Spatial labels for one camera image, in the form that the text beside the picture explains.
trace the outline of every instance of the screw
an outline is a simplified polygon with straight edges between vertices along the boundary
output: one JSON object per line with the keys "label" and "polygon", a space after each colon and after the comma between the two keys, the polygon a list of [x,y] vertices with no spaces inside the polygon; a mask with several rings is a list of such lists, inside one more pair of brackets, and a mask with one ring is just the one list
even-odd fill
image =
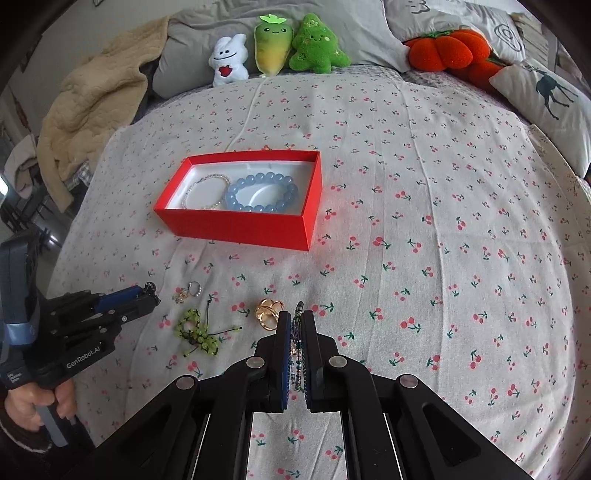
{"label": "screw", "polygon": [[177,380],[177,388],[180,390],[188,390],[195,384],[195,379],[191,376],[181,377]]}
{"label": "screw", "polygon": [[347,359],[344,356],[331,356],[329,363],[335,368],[343,368],[347,364]]}
{"label": "screw", "polygon": [[260,368],[265,365],[265,360],[260,356],[252,356],[246,361],[246,366],[250,368]]}
{"label": "screw", "polygon": [[418,385],[418,378],[414,375],[403,375],[400,377],[400,384],[405,388],[414,388]]}

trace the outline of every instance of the cherry pattern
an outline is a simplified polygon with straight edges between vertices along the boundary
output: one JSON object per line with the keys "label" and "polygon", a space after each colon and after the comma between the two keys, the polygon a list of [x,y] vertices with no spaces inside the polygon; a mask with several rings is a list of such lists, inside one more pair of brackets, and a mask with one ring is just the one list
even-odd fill
{"label": "cherry pattern", "polygon": [[[372,373],[418,375],[535,478],[570,470],[591,423],[591,189],[495,98],[445,73],[404,75],[428,85],[371,66],[251,79],[183,94],[113,135],[48,294],[153,281],[162,303],[77,376],[96,443],[177,376],[253,355],[266,335],[253,312],[271,298],[289,312],[303,301]],[[260,149],[321,153],[308,252],[177,237],[154,213],[185,156]],[[174,336],[172,296],[190,281],[203,292],[183,308],[209,305],[215,331],[243,327],[215,357],[183,357]],[[310,478],[309,460],[330,452],[313,475],[344,479],[336,424],[306,415],[291,382],[289,399],[289,417],[255,416],[248,477]]]}

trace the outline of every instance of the pillow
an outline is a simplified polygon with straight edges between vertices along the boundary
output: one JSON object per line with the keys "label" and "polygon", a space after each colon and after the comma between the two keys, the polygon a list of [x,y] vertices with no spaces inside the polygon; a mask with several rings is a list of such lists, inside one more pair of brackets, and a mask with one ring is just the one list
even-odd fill
{"label": "pillow", "polygon": [[501,60],[509,63],[525,60],[525,47],[513,19],[507,12],[467,2],[466,13],[462,18],[486,37]]}
{"label": "pillow", "polygon": [[591,163],[591,100],[534,59],[505,67],[489,82],[540,127],[583,178]]}
{"label": "pillow", "polygon": [[385,0],[386,20],[402,41],[426,33],[471,28],[480,32],[495,54],[509,63],[525,59],[525,49],[509,14],[461,0]]}
{"label": "pillow", "polygon": [[211,83],[213,70],[207,65],[212,48],[221,37],[244,33],[248,40],[250,73],[255,64],[254,28],[260,15],[285,17],[294,31],[307,13],[315,13],[339,38],[340,48],[353,64],[377,64],[401,72],[410,69],[408,47],[395,38],[385,22],[381,0],[220,0],[207,8],[182,10],[168,24],[168,41],[158,70],[154,91],[170,98]]}
{"label": "pillow", "polygon": [[407,41],[425,33],[466,28],[459,0],[385,0],[386,20],[396,38]]}

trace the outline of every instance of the orange pumpkin plush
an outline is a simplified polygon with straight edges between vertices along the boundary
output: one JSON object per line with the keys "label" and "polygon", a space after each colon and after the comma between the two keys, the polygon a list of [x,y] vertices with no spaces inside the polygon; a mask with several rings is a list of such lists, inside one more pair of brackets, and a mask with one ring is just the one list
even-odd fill
{"label": "orange pumpkin plush", "polygon": [[456,77],[470,82],[472,85],[481,88],[488,93],[497,93],[496,89],[489,83],[488,79],[499,72],[504,66],[486,59],[477,61],[463,69],[449,69],[448,72]]}
{"label": "orange pumpkin plush", "polygon": [[435,32],[404,43],[410,47],[408,62],[418,70],[442,72],[462,69],[491,54],[486,39],[473,30]]}

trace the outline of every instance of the plush toy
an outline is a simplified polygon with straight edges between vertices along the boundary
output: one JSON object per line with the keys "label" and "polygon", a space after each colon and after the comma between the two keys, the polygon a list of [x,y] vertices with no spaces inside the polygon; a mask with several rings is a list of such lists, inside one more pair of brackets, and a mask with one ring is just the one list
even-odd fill
{"label": "plush toy", "polygon": [[217,41],[212,56],[209,57],[209,66],[215,70],[214,87],[237,80],[248,80],[248,71],[243,65],[248,58],[245,42],[244,33],[233,37],[222,37]]}
{"label": "plush toy", "polygon": [[293,29],[285,23],[285,18],[276,15],[261,15],[262,23],[255,28],[255,60],[263,77],[277,75],[291,50]]}
{"label": "plush toy", "polygon": [[496,94],[496,89],[489,83],[488,79],[497,74],[505,65],[501,62],[487,58],[486,60],[477,61],[468,65],[463,69],[448,69],[452,75],[476,85],[485,92]]}
{"label": "plush toy", "polygon": [[404,43],[410,47],[408,62],[418,70],[442,72],[462,69],[488,58],[491,48],[486,39],[473,30],[447,30]]}
{"label": "plush toy", "polygon": [[293,41],[297,50],[290,58],[290,68],[296,71],[330,73],[332,66],[348,67],[349,57],[339,48],[336,35],[314,14],[307,14]]}

